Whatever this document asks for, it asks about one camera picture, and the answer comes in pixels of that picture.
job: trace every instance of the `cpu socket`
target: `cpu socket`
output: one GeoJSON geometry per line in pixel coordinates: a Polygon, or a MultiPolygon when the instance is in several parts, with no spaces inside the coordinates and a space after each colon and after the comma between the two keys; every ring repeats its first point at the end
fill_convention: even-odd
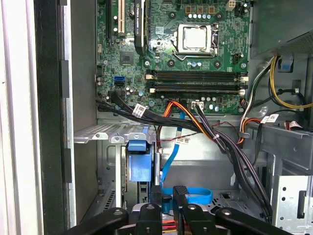
{"type": "Polygon", "coordinates": [[[218,25],[179,24],[172,42],[177,54],[214,57],[218,52],[218,25]]]}

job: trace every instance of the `cable label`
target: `cable label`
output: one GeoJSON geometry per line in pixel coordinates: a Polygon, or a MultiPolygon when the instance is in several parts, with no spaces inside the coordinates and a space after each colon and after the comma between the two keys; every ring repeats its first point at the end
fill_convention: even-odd
{"type": "Polygon", "coordinates": [[[133,111],[133,116],[137,117],[137,118],[141,118],[143,113],[146,111],[146,107],[142,106],[141,104],[136,104],[134,111],[133,111]]]}
{"type": "Polygon", "coordinates": [[[272,114],[271,116],[265,116],[261,123],[266,123],[266,122],[276,122],[279,114],[272,114]]]}
{"type": "Polygon", "coordinates": [[[175,144],[185,144],[188,145],[190,143],[190,138],[183,137],[175,140],[175,144]]]}
{"type": "Polygon", "coordinates": [[[292,128],[292,127],[303,128],[303,127],[300,126],[296,121],[291,121],[291,122],[289,123],[289,128],[292,128]]]}

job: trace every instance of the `black ram slot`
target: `black ram slot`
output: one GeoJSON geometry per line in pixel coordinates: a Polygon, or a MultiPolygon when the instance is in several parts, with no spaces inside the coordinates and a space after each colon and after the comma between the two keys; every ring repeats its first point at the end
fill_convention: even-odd
{"type": "Polygon", "coordinates": [[[192,85],[192,84],[155,84],[152,86],[156,93],[184,92],[211,94],[239,94],[241,86],[231,85],[192,85]]]}
{"type": "Polygon", "coordinates": [[[241,73],[236,72],[205,72],[205,71],[152,71],[153,80],[157,81],[238,81],[241,73]]]}

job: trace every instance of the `green circuit board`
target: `green circuit board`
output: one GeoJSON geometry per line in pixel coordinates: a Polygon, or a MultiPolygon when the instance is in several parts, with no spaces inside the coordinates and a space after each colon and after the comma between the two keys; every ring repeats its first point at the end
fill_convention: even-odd
{"type": "MultiPolygon", "coordinates": [[[[202,100],[205,98],[203,111],[206,114],[240,114],[242,112],[240,100],[244,95],[150,93],[149,81],[146,80],[145,75],[150,70],[247,72],[249,11],[245,11],[240,16],[235,16],[235,10],[227,10],[228,1],[225,0],[182,0],[179,9],[176,5],[177,0],[146,1],[149,4],[149,18],[147,19],[149,30],[147,35],[148,49],[145,56],[137,54],[134,47],[134,17],[131,13],[134,1],[125,0],[125,34],[114,34],[113,29],[117,28],[118,24],[112,19],[110,22],[110,27],[112,27],[110,39],[106,35],[106,28],[108,27],[106,4],[98,4],[97,95],[103,100],[110,101],[107,99],[110,91],[121,91],[121,95],[129,105],[135,106],[140,103],[157,113],[163,113],[170,100],[184,100],[189,105],[192,101],[201,101],[201,98],[202,100]],[[216,56],[191,57],[181,61],[173,55],[176,48],[172,43],[172,38],[179,24],[214,23],[218,24],[219,28],[216,56]],[[236,63],[234,63],[234,55],[240,55],[236,63]],[[129,59],[127,65],[122,56],[129,59]],[[170,60],[174,61],[174,65],[169,65],[170,60]],[[116,85],[113,80],[114,76],[125,77],[125,83],[116,85]],[[210,109],[210,105],[218,106],[219,110],[210,109]]],[[[118,15],[118,3],[118,0],[111,0],[112,17],[118,15]]],[[[247,4],[246,9],[249,10],[248,1],[236,1],[236,4],[243,5],[244,3],[247,4]]],[[[228,85],[227,82],[222,81],[212,84],[228,85]]]]}

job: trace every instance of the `white wire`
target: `white wire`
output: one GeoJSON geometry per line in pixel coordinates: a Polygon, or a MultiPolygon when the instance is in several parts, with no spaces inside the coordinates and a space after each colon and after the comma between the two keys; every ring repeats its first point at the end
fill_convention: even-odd
{"type": "Polygon", "coordinates": [[[270,61],[266,64],[266,66],[264,67],[264,69],[262,69],[262,71],[256,76],[256,78],[254,79],[253,81],[253,84],[252,84],[252,89],[251,89],[251,93],[250,93],[250,97],[249,97],[249,102],[248,102],[248,106],[246,108],[246,111],[244,112],[243,116],[241,117],[241,121],[240,121],[240,131],[242,130],[242,127],[243,127],[243,122],[250,110],[250,107],[252,105],[252,98],[253,98],[253,88],[254,86],[257,84],[257,81],[262,78],[262,74],[264,73],[264,71],[271,65],[272,61],[273,61],[274,57],[272,57],[270,59],[270,61]]]}

